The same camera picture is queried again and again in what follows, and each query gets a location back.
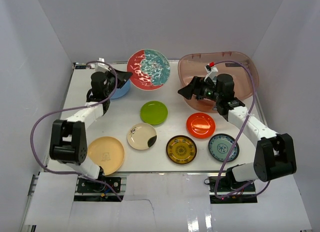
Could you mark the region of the orange red plate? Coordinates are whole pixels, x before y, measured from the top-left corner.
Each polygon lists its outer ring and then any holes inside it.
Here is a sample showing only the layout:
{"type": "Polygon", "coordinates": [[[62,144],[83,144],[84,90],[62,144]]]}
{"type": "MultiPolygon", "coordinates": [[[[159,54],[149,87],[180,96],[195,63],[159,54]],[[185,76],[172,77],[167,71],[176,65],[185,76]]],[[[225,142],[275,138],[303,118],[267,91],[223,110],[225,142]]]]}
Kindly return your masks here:
{"type": "Polygon", "coordinates": [[[211,116],[199,112],[188,117],[186,129],[193,137],[206,139],[214,134],[216,123],[211,116]]]}

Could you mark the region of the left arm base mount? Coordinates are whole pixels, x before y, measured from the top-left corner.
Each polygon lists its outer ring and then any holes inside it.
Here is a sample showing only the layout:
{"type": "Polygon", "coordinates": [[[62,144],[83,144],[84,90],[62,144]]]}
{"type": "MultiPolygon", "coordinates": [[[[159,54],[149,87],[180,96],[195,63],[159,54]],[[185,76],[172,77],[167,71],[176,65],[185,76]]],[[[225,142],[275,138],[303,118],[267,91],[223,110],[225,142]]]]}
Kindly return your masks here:
{"type": "MultiPolygon", "coordinates": [[[[119,193],[121,191],[121,182],[122,182],[121,177],[103,177],[102,181],[110,185],[116,193],[119,193]]],[[[104,192],[111,193],[111,190],[108,186],[104,184],[79,178],[76,192],[77,193],[104,193],[104,192]]]]}

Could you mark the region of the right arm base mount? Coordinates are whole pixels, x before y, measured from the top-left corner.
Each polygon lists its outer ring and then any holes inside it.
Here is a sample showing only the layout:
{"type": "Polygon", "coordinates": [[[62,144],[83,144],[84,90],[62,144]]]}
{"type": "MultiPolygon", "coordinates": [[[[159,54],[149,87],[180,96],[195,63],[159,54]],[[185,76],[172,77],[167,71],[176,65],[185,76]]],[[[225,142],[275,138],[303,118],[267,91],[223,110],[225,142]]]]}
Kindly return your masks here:
{"type": "MultiPolygon", "coordinates": [[[[207,177],[204,182],[205,185],[209,186],[209,191],[214,194],[215,192],[215,185],[216,185],[216,177],[211,176],[207,177]]],[[[228,193],[232,193],[229,197],[226,199],[222,199],[222,201],[227,199],[233,199],[236,200],[241,197],[249,197],[254,196],[256,194],[256,187],[254,183],[251,183],[245,188],[242,188],[240,191],[235,192],[238,188],[241,186],[244,186],[247,183],[247,181],[244,182],[227,182],[224,178],[221,178],[219,181],[219,184],[217,186],[217,194],[219,196],[226,195],[228,193]]]]}

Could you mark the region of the light blue plate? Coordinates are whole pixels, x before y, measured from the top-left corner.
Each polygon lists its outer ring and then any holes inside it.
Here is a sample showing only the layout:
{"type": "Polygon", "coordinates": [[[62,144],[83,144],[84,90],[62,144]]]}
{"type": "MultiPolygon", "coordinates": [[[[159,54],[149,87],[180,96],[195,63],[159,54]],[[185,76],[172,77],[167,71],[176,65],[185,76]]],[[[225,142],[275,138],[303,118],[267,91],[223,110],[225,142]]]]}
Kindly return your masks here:
{"type": "Polygon", "coordinates": [[[125,95],[129,92],[130,88],[131,88],[131,81],[128,80],[128,81],[123,85],[122,88],[118,88],[118,89],[116,90],[116,92],[113,94],[113,96],[112,96],[110,99],[111,99],[111,100],[116,100],[116,99],[119,99],[119,98],[125,96],[125,95]]]}

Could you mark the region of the teal blue patterned plate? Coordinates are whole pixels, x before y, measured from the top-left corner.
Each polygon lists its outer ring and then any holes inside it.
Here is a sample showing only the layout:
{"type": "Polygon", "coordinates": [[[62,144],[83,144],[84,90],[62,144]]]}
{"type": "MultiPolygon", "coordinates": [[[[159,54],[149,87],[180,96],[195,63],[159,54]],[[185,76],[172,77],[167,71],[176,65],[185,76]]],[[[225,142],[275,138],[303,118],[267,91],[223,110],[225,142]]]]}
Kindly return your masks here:
{"type": "Polygon", "coordinates": [[[219,162],[223,162],[230,151],[235,139],[227,134],[216,134],[212,136],[208,143],[210,155],[219,162]]]}

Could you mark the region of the cream plate with black patch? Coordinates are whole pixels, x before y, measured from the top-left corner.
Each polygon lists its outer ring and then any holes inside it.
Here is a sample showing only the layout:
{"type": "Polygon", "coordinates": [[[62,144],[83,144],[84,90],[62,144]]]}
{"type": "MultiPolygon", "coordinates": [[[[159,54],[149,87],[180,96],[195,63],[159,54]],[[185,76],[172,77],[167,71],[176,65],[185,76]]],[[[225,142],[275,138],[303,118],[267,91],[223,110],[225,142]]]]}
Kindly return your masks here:
{"type": "Polygon", "coordinates": [[[158,136],[152,125],[148,123],[138,123],[129,129],[126,138],[132,148],[136,150],[147,150],[155,144],[158,136]]]}

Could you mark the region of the yellow and brown patterned plate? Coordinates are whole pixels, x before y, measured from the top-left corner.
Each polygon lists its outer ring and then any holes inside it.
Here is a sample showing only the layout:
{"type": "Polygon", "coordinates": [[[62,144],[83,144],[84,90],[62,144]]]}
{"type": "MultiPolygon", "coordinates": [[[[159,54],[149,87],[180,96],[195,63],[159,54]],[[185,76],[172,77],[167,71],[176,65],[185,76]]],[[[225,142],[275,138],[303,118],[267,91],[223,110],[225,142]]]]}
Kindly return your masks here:
{"type": "Polygon", "coordinates": [[[165,148],[167,157],[178,165],[187,165],[197,156],[197,146],[188,136],[176,135],[172,137],[165,148]]]}

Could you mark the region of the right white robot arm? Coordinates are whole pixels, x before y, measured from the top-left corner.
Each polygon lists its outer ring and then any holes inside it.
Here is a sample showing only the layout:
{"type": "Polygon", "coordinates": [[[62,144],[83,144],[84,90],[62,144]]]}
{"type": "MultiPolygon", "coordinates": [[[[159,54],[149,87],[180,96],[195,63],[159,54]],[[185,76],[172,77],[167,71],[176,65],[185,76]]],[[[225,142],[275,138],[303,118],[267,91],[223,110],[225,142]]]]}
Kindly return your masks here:
{"type": "Polygon", "coordinates": [[[252,163],[237,165],[227,169],[225,176],[218,176],[215,185],[226,185],[236,192],[244,182],[260,180],[269,182],[297,171],[293,138],[287,134],[279,134],[268,128],[246,106],[235,97],[233,77],[220,74],[216,81],[208,77],[193,77],[191,82],[178,90],[178,94],[190,100],[208,99],[215,102],[219,115],[239,128],[255,146],[252,163]]]}

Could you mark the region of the green plate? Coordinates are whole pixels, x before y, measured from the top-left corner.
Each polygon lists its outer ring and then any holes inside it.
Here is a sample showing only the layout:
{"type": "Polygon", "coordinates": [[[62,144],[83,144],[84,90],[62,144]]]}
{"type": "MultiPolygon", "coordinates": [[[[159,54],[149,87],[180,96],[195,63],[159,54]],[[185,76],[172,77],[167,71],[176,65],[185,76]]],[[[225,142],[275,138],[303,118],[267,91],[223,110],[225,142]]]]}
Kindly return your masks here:
{"type": "Polygon", "coordinates": [[[162,124],[167,119],[168,114],[168,108],[160,101],[149,101],[140,109],[140,118],[151,125],[162,124]]]}

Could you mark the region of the pale orange plate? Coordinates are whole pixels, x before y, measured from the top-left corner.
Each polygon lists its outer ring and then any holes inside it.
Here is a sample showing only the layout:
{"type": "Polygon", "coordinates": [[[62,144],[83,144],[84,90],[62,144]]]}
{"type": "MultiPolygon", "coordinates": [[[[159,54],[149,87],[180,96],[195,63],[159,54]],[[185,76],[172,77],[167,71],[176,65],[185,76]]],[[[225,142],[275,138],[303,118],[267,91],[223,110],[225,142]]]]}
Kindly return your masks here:
{"type": "Polygon", "coordinates": [[[103,169],[108,176],[116,172],[125,159],[125,149],[122,143],[114,137],[100,137],[88,146],[88,156],[103,169]]]}

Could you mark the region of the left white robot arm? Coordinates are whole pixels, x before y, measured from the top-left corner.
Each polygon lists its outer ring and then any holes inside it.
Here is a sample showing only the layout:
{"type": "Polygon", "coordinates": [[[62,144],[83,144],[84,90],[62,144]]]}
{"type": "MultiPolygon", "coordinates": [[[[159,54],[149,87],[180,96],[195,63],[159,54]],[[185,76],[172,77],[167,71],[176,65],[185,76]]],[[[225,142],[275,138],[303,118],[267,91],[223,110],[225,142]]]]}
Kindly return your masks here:
{"type": "Polygon", "coordinates": [[[55,120],[52,125],[49,156],[52,160],[71,167],[80,176],[88,177],[88,185],[99,192],[106,180],[100,176],[101,167],[88,156],[87,128],[105,115],[110,98],[121,89],[133,73],[115,70],[94,72],[91,88],[87,92],[86,106],[64,120],[55,120]]]}

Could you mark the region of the red and teal plate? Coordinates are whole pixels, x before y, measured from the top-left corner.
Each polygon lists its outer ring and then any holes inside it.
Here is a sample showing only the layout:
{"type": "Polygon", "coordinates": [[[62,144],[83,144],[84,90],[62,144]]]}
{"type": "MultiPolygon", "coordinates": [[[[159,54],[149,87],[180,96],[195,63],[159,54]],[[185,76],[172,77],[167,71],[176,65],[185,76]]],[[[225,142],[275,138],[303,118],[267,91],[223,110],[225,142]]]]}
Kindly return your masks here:
{"type": "Polygon", "coordinates": [[[131,83],[138,89],[153,91],[163,87],[171,73],[168,59],[159,51],[142,49],[127,61],[127,71],[132,73],[131,83]]]}

